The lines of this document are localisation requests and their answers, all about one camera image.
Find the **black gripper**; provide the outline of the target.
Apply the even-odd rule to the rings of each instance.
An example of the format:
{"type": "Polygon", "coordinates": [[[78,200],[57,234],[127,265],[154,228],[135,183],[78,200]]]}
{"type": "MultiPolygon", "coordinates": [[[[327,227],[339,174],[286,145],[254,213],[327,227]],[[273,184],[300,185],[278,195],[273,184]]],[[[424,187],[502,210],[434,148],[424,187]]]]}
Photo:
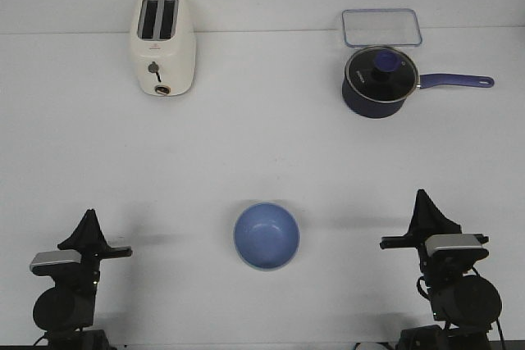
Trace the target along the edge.
{"type": "MultiPolygon", "coordinates": [[[[431,200],[424,189],[416,193],[413,207],[413,215],[409,223],[408,234],[405,236],[383,237],[380,242],[381,249],[392,248],[415,248],[418,251],[422,272],[437,272],[450,270],[453,272],[465,272],[473,268],[475,263],[464,263],[454,261],[449,257],[445,259],[431,258],[427,255],[425,241],[435,234],[461,234],[461,225],[448,219],[431,200]]],[[[482,245],[488,238],[477,234],[482,245]]]]}
{"type": "Polygon", "coordinates": [[[87,250],[83,253],[81,263],[92,280],[100,278],[100,262],[102,260],[131,257],[131,246],[110,247],[103,235],[96,211],[88,209],[73,233],[57,245],[59,250],[82,250],[96,244],[100,250],[87,250]]]}

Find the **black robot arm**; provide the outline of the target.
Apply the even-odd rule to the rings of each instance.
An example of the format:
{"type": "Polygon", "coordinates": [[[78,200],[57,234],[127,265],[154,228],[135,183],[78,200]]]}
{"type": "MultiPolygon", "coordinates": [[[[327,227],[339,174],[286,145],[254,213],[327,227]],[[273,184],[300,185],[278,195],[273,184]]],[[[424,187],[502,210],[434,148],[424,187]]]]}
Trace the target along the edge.
{"type": "Polygon", "coordinates": [[[66,240],[53,251],[37,253],[30,263],[32,274],[48,276],[54,282],[35,302],[35,324],[47,333],[90,327],[94,323],[100,262],[131,256],[131,247],[107,243],[96,211],[87,210],[66,240]]]}
{"type": "Polygon", "coordinates": [[[192,234],[134,232],[135,256],[107,282],[103,323],[136,343],[294,342],[387,335],[413,320],[403,264],[419,258],[418,292],[458,335],[486,332],[500,316],[494,285],[474,266],[486,237],[466,234],[418,190],[402,236],[372,246],[373,219],[340,225],[285,201],[251,202],[192,234]]]}

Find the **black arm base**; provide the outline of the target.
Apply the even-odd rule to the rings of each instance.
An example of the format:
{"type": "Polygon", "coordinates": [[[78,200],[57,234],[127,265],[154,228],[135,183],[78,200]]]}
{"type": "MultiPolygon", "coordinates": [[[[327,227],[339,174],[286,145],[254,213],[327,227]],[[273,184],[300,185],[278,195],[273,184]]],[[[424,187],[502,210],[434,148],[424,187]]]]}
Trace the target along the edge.
{"type": "Polygon", "coordinates": [[[489,350],[486,332],[427,325],[402,330],[396,349],[402,350],[489,350]]]}
{"type": "Polygon", "coordinates": [[[115,349],[104,330],[68,330],[63,332],[48,331],[32,345],[38,347],[43,339],[47,341],[46,349],[66,350],[112,350],[115,349]]]}

